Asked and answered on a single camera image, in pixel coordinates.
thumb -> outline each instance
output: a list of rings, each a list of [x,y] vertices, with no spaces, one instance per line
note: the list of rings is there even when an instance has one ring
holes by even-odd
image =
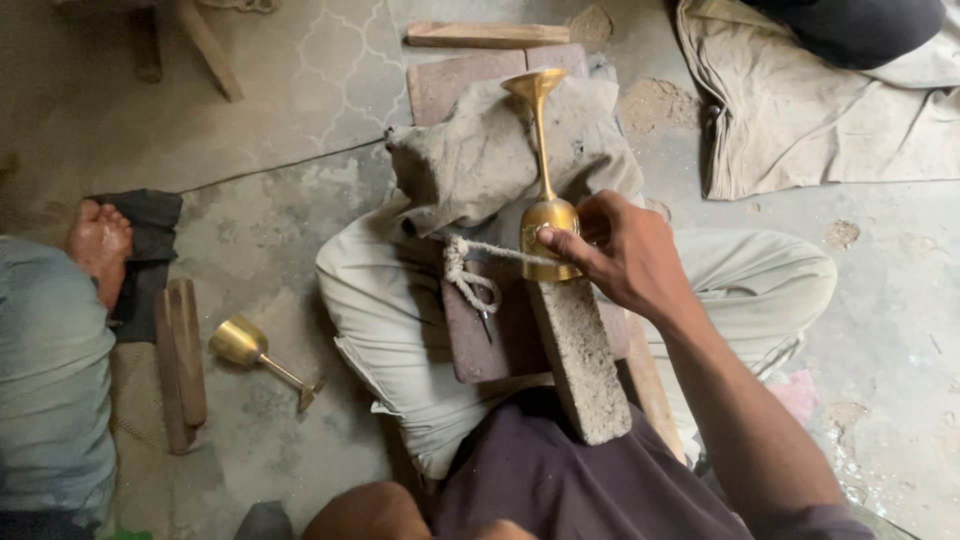
[[[576,264],[584,270],[592,270],[599,266],[600,252],[587,244],[579,234],[566,229],[545,227],[537,233],[537,240],[550,248],[550,251]]]

wooden stick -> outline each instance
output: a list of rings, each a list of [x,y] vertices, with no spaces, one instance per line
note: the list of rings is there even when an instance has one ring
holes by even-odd
[[[160,372],[160,391],[163,395],[163,421],[167,427],[170,454],[186,454],[197,438],[197,431],[183,422],[180,403],[177,348],[170,329],[170,295],[166,289],[156,292],[156,363]]]
[[[684,444],[677,431],[677,422],[673,419],[670,403],[666,401],[663,382],[657,371],[657,362],[650,353],[650,344],[643,333],[643,320],[636,313],[626,311],[627,334],[630,336],[630,353],[627,354],[627,370],[634,382],[640,408],[647,421],[663,439],[673,455],[686,463]]]
[[[200,345],[200,324],[197,321],[197,300],[191,280],[167,283],[170,298],[170,329],[177,348],[177,380],[183,421],[198,428],[206,422],[206,389]]]
[[[569,43],[570,31],[541,24],[415,21],[407,25],[407,42],[418,47],[525,49]]]
[[[213,76],[217,78],[217,83],[220,84],[220,89],[227,97],[227,101],[236,103],[242,100],[243,88],[240,87],[240,83],[233,76],[233,69],[227,62],[224,51],[220,48],[220,43],[210,32],[210,28],[206,26],[206,21],[197,11],[194,0],[177,0],[177,19],[180,20],[183,29],[193,39],[197,48],[200,49],[200,54],[204,55],[206,65],[210,67]]]

sleeve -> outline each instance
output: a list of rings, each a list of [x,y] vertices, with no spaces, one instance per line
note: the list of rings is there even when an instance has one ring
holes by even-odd
[[[754,531],[757,540],[874,540],[874,533],[845,504],[811,506],[773,519]]]

brass goblet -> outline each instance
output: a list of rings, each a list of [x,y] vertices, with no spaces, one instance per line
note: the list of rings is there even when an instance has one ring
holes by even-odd
[[[313,384],[303,382],[267,357],[269,346],[267,336],[254,323],[248,321],[247,317],[239,313],[220,325],[210,337],[210,349],[217,356],[247,367],[254,366],[258,362],[266,364],[287,382],[293,384],[300,391],[297,412],[303,412],[313,403],[313,398],[323,388],[326,378],[321,377]]]
[[[544,227],[567,229],[580,233],[577,209],[563,199],[557,198],[550,185],[550,173],[546,166],[546,144],[543,141],[543,102],[566,76],[562,68],[527,73],[504,81],[501,86],[522,99],[534,113],[537,129],[537,156],[540,163],[540,197],[530,205],[520,218],[520,251],[530,255],[557,258],[557,255],[537,240],[537,232]],[[538,282],[562,282],[580,276],[572,264],[535,264],[523,261],[523,277]]]

wrist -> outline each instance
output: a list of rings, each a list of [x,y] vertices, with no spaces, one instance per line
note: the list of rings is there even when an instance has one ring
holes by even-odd
[[[704,324],[710,324],[703,304],[692,293],[660,311],[659,316],[650,319],[650,322],[660,331],[660,335],[675,337],[690,337],[692,333],[699,332]]]

